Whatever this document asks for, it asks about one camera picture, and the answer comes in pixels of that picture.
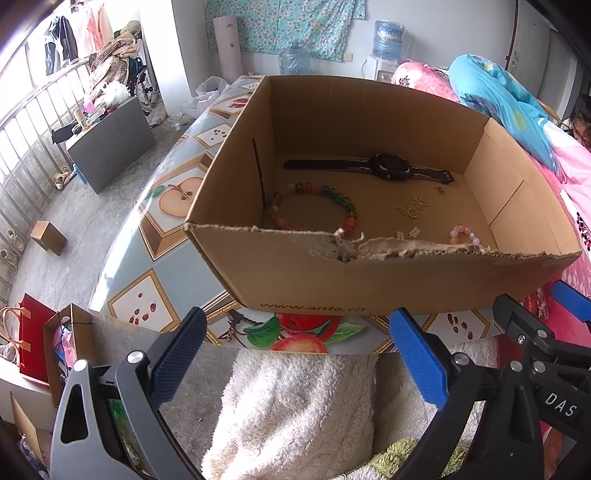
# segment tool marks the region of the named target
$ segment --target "beaded bracelet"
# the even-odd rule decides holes
[[[466,226],[462,223],[456,225],[452,231],[449,232],[449,241],[452,244],[460,243],[460,233],[465,233],[470,239],[472,245],[480,245],[480,239],[476,236],[476,233],[472,231],[472,227]]]
[[[347,219],[345,224],[342,226],[345,236],[350,235],[355,228],[355,222],[357,218],[357,212],[355,211],[355,204],[351,202],[349,197],[346,197],[337,189],[332,189],[328,185],[312,185],[311,183],[290,183],[287,188],[282,188],[279,192],[275,192],[269,205],[269,213],[277,225],[282,230],[293,230],[291,225],[285,221],[279,211],[279,205],[283,201],[283,198],[290,193],[314,193],[315,195],[324,195],[333,199],[336,203],[343,206],[347,212]]]

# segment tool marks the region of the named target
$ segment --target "screw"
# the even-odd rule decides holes
[[[523,365],[521,365],[519,360],[511,360],[509,365],[514,372],[521,372],[523,370]]]
[[[543,362],[540,362],[539,360],[536,360],[534,362],[534,371],[536,373],[543,374],[546,371],[546,366],[544,365]]]
[[[470,357],[468,357],[465,353],[456,353],[453,356],[453,361],[457,364],[457,365],[461,365],[461,366],[466,366],[467,364],[470,363]]]
[[[130,364],[138,364],[142,361],[143,358],[144,354],[142,352],[140,352],[139,350],[134,350],[127,356],[127,361]]]
[[[74,370],[77,372],[82,372],[88,366],[88,362],[84,359],[77,360],[74,364]]]

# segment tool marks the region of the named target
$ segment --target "shopping bag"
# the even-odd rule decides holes
[[[19,307],[0,309],[4,334],[0,336],[11,342],[18,352],[20,373],[42,382],[47,382],[47,369],[43,351],[43,325],[56,313],[41,302],[27,295],[22,298]],[[19,321],[18,340],[10,335],[6,317],[8,313],[15,315]]]

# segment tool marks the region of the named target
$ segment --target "floral curtain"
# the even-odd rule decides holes
[[[366,0],[209,0],[206,28],[210,51],[216,51],[212,20],[236,14],[242,51],[277,54],[292,41],[311,55],[343,61],[353,19],[365,19]]]

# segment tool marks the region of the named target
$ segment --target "black hair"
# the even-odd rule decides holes
[[[575,122],[584,125],[584,131],[581,132],[585,139],[591,138],[591,96],[581,93],[574,103],[573,113],[570,115],[571,128],[574,128]]]

